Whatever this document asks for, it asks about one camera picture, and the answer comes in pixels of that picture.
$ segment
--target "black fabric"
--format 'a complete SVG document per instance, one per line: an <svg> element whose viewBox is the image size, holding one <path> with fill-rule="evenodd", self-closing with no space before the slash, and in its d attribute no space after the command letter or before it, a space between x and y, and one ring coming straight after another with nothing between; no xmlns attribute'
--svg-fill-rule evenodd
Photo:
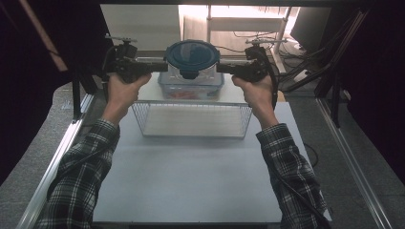
<svg viewBox="0 0 405 229"><path fill-rule="evenodd" d="M100 69L112 41L98 4L27 1L68 67L60 72L20 1L0 5L2 111L0 182L24 155L74 71Z"/></svg>
<svg viewBox="0 0 405 229"><path fill-rule="evenodd" d="M339 72L352 96L353 118L405 183L405 17L400 6L376 1Z"/></svg>

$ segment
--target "hand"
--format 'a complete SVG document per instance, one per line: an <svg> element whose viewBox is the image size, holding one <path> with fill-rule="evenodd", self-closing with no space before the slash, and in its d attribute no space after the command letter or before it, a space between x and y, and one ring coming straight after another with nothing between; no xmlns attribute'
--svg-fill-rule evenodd
<svg viewBox="0 0 405 229"><path fill-rule="evenodd" d="M252 108L253 114L259 119L262 129L279 124L271 105L272 86L270 76L266 76L261 81L250 83L242 78L232 76L235 86L244 91L245 101Z"/></svg>
<svg viewBox="0 0 405 229"><path fill-rule="evenodd" d="M118 125L128 113L128 108L138 100L139 89L149 82L152 74L141 76L131 84L125 84L117 74L110 76L108 83L108 103L102 118Z"/></svg>

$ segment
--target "metal rail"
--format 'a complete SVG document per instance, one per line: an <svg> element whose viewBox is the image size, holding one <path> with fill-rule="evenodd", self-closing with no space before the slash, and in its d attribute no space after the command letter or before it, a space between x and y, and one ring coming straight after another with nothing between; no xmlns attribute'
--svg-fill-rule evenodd
<svg viewBox="0 0 405 229"><path fill-rule="evenodd" d="M357 159L355 158L354 153L352 152L352 149L346 141L346 138L344 137L342 131L333 125L333 120L330 118L330 109L328 107L328 104L326 104L325 99L317 98L316 102L325 120L327 121L330 131L334 139L336 140L343 158L345 158L346 160L346 164L348 165L349 170L352 173L354 181L356 182L361 195L365 199L366 204L369 207L370 212L372 213L376 225L378 226L378 228L382 229L393 228L381 204L381 201L379 200L372 186L366 179L366 176L364 175L360 165L358 164Z"/></svg>
<svg viewBox="0 0 405 229"><path fill-rule="evenodd" d="M25 229L25 228L33 228L36 220L38 219L39 215L41 214L42 207L44 206L48 187L50 186L51 182L53 181L54 176L56 176L57 167L59 165L60 159L63 155L69 150L72 146L75 137L80 130L80 127L83 123L83 119L87 114L90 105L94 99L93 95L86 94L81 102L81 116L76 122L73 122L68 130L66 131L65 135L62 138L57 150L53 156L53 159L48 166L45 175L42 177L38 187L33 194L30 203L28 204L26 211L24 212L22 218L20 219L16 228Z"/></svg>
<svg viewBox="0 0 405 229"><path fill-rule="evenodd" d="M90 3L124 5L232 5L275 7L361 6L364 0L92 0Z"/></svg>

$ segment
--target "gray floor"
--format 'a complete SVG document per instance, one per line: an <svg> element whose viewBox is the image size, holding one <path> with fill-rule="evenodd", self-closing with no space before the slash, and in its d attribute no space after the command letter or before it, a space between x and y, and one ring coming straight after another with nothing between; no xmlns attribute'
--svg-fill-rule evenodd
<svg viewBox="0 0 405 229"><path fill-rule="evenodd" d="M333 228L377 228L369 207L342 157L330 128L308 84L285 94L305 143L314 148L319 162L315 174L330 208ZM30 148L0 187L0 228L15 228L43 177L57 146L72 121L72 87L65 85L54 93L47 120ZM346 104L340 105L341 130L348 140L393 228L405 228L405 188L384 158L359 129ZM311 162L314 154L307 149Z"/></svg>

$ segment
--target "plaid shirt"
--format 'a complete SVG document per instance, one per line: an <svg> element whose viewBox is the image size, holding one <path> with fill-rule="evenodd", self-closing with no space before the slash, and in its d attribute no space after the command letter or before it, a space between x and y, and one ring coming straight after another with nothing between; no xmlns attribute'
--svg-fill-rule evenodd
<svg viewBox="0 0 405 229"><path fill-rule="evenodd" d="M267 166L275 165L279 174L320 212L326 204L319 194L319 184L307 161L299 155L286 124L267 128L257 134ZM97 194L107 176L119 129L105 120L98 120L83 141L72 147L62 158L57 176L63 176L50 190L48 201L35 228L91 228ZM75 166L84 157L93 156ZM316 228L315 217L272 175L271 185L283 213L282 228Z"/></svg>
<svg viewBox="0 0 405 229"><path fill-rule="evenodd" d="M285 123L262 130L257 138L267 164L271 186L283 213L281 228L322 228L311 211L272 173L280 176L320 213L327 205L320 195L320 186L308 162L300 155Z"/></svg>

